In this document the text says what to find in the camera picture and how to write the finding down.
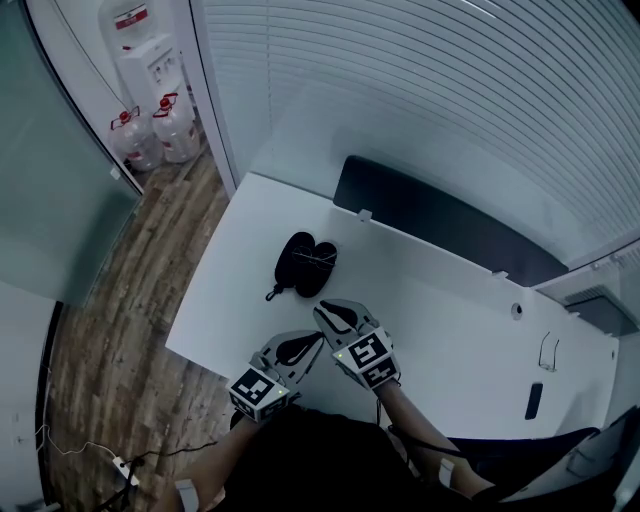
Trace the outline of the thin wire-frame glasses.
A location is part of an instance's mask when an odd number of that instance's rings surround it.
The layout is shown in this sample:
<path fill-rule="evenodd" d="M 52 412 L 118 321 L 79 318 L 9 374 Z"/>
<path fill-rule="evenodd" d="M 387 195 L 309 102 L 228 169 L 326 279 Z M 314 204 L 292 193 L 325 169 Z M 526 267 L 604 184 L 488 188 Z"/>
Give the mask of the thin wire-frame glasses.
<path fill-rule="evenodd" d="M 315 245 L 313 248 L 298 246 L 292 250 L 293 259 L 301 264 L 310 264 L 321 270 L 331 270 L 336 263 L 338 251 L 328 242 Z"/>

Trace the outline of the dark thin-frame glasses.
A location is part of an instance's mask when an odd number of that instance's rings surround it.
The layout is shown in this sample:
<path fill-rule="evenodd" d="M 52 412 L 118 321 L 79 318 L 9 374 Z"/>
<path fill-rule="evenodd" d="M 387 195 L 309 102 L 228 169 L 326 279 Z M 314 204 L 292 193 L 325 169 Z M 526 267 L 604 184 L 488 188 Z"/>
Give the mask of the dark thin-frame glasses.
<path fill-rule="evenodd" d="M 557 350 L 560 339 L 547 332 L 540 343 L 538 354 L 538 366 L 545 371 L 554 373 L 557 371 Z"/>

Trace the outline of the person's left forearm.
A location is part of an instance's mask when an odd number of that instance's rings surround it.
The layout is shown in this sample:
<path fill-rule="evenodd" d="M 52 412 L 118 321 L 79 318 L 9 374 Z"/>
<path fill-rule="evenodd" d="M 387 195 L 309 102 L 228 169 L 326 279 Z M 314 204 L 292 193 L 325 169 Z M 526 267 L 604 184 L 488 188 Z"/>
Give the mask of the person's left forearm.
<path fill-rule="evenodd" d="M 246 417 L 177 473 L 152 512 L 206 512 L 261 426 Z"/>

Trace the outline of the black office chair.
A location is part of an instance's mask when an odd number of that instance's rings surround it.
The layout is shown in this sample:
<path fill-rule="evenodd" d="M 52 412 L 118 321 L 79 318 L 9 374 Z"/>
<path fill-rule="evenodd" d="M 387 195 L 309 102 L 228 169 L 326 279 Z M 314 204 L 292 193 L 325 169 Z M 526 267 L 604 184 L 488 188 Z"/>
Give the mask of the black office chair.
<path fill-rule="evenodd" d="M 640 449 L 640 408 L 601 430 L 458 442 L 493 484 L 473 498 L 472 512 L 612 512 L 614 491 Z"/>

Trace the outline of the large water bottle red label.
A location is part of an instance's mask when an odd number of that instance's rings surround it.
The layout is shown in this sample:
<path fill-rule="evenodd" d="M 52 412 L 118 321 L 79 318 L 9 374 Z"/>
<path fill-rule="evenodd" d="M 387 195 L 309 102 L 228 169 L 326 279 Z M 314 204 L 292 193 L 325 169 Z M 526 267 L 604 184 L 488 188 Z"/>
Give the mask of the large water bottle red label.
<path fill-rule="evenodd" d="M 116 52 L 140 46 L 155 31 L 151 0 L 102 0 L 98 22 L 106 44 Z"/>

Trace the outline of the short dark desk divider panel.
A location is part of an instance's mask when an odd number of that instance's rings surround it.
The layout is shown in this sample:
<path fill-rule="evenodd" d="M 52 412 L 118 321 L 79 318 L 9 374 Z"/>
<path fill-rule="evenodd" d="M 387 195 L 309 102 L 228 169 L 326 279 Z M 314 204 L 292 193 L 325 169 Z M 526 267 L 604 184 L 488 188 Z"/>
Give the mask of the short dark desk divider panel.
<path fill-rule="evenodd" d="M 604 334 L 624 337 L 640 331 L 636 323 L 620 307 L 605 296 L 582 300 L 565 307 L 569 313 L 601 330 Z"/>

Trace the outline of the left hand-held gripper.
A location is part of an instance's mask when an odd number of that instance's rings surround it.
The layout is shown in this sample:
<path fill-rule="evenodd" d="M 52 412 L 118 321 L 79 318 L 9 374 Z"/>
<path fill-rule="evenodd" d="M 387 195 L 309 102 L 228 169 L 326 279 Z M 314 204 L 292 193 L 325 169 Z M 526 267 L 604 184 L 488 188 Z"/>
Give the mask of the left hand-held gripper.
<path fill-rule="evenodd" d="M 253 422 L 266 422 L 299 397 L 299 383 L 324 345 L 320 331 L 299 330 L 271 338 L 238 367 L 227 384 L 233 406 Z"/>

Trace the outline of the person's right forearm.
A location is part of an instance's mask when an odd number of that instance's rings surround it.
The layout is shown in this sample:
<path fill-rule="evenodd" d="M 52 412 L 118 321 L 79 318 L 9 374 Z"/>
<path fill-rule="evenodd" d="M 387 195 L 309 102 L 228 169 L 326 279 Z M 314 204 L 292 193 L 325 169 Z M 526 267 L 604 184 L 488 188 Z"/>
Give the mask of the person's right forearm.
<path fill-rule="evenodd" d="M 391 423 L 397 429 L 429 445 L 458 452 L 456 445 L 442 434 L 404 394 L 396 380 L 383 383 L 375 388 L 374 392 Z M 415 445 L 409 445 L 407 452 L 416 469 L 430 484 L 439 482 L 441 462 L 446 459 L 453 464 L 450 487 L 467 498 L 472 498 L 494 486 L 493 483 L 478 475 L 464 458 Z"/>

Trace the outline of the person's black clothing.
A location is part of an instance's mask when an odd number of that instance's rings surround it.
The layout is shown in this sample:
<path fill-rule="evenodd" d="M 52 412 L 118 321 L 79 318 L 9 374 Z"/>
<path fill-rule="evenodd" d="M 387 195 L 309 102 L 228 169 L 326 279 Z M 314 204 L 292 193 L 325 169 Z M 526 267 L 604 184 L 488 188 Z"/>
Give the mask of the person's black clothing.
<path fill-rule="evenodd" d="M 373 423 L 296 406 L 249 441 L 214 512 L 476 512 L 416 478 Z"/>

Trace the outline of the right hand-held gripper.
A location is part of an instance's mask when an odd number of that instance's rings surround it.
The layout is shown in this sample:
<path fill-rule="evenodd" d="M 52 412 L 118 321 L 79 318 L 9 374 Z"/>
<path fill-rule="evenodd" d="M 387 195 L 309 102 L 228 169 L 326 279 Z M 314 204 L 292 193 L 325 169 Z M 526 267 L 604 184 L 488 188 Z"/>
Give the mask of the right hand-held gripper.
<path fill-rule="evenodd" d="M 383 327 L 376 328 L 376 319 L 361 303 L 347 299 L 324 299 L 313 309 L 313 317 L 323 332 L 333 359 L 342 371 L 368 390 L 397 379 L 400 368 L 393 343 Z M 371 332 L 348 344 L 351 328 Z"/>

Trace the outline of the black glasses case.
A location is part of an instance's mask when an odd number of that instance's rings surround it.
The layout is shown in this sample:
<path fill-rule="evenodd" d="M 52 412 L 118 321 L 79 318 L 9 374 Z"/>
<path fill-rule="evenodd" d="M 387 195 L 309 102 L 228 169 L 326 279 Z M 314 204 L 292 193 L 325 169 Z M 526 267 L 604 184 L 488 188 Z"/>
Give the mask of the black glasses case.
<path fill-rule="evenodd" d="M 271 301 L 286 289 L 294 289 L 300 297 L 305 299 L 313 298 L 320 293 L 328 282 L 335 266 L 331 270 L 321 270 L 314 265 L 298 263 L 292 257 L 292 250 L 296 247 L 307 246 L 313 248 L 320 243 L 316 243 L 313 235 L 308 232 L 297 232 L 288 240 L 276 263 L 274 270 L 275 285 L 272 291 L 265 296 L 266 301 Z"/>

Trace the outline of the white power strip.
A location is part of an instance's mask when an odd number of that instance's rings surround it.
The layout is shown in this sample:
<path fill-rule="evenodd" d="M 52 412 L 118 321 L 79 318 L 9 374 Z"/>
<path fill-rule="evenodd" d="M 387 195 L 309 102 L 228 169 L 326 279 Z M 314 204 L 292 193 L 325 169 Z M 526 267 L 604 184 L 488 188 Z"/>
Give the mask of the white power strip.
<path fill-rule="evenodd" d="M 131 469 L 131 464 L 126 463 L 121 457 L 116 456 L 112 459 L 112 463 L 120 474 L 131 483 L 133 487 L 139 486 L 139 479 Z"/>

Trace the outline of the black smartphone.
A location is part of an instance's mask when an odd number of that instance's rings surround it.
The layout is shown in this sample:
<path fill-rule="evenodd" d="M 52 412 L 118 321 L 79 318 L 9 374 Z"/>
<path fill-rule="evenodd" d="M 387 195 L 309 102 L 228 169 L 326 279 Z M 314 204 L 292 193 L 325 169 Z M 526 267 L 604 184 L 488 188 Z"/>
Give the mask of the black smartphone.
<path fill-rule="evenodd" d="M 543 383 L 535 382 L 531 385 L 528 397 L 527 407 L 525 411 L 525 420 L 530 421 L 536 418 L 540 406 L 543 391 Z"/>

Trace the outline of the frosted glass door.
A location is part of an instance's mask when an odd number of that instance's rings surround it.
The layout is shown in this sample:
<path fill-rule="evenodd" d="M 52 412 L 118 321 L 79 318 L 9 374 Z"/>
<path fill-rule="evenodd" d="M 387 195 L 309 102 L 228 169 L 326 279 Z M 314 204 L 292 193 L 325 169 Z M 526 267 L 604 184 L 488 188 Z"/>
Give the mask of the frosted glass door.
<path fill-rule="evenodd" d="M 61 84 L 24 0 L 0 0 L 0 281 L 83 305 L 140 195 Z"/>

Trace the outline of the white water dispenser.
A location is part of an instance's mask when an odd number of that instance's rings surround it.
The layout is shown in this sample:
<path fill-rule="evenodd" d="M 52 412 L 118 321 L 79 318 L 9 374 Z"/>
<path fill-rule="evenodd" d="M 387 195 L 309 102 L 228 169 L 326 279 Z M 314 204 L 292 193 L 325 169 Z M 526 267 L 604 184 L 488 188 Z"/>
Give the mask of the white water dispenser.
<path fill-rule="evenodd" d="M 161 33 L 116 59 L 124 83 L 142 110 L 153 113 L 165 94 L 184 94 L 181 62 L 171 34 Z"/>

